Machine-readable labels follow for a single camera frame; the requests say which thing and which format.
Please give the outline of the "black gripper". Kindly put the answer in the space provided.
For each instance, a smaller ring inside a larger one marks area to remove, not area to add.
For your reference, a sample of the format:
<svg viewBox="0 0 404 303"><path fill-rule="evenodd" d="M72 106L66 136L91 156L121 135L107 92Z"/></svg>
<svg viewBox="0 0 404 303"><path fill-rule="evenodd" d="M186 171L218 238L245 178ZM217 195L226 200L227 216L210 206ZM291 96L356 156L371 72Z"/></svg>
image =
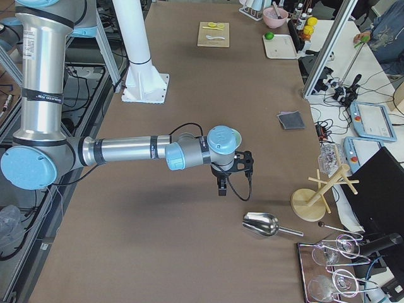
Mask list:
<svg viewBox="0 0 404 303"><path fill-rule="evenodd" d="M217 163L211 164L211 172L217 178L218 195L227 195L227 181L233 173L243 172L245 177L250 181L253 176L253 155L250 151L235 151L234 158L230 162L230 167L225 168L224 165Z"/></svg>

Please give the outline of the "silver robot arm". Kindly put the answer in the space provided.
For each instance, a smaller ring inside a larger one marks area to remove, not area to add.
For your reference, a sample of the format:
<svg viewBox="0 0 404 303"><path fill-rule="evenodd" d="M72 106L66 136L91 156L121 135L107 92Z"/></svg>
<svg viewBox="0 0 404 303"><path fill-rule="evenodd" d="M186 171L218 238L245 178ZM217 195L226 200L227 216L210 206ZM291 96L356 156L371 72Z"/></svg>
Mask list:
<svg viewBox="0 0 404 303"><path fill-rule="evenodd" d="M230 175L253 175L249 151L239 151L238 131L216 126L208 134L189 133L116 139L67 137L61 132L66 39L98 37L95 1L17 1L23 25L21 126L1 157L1 170L14 186L41 189L68 172L109 162L165 159L169 169L208 164L218 193L231 188Z"/></svg>

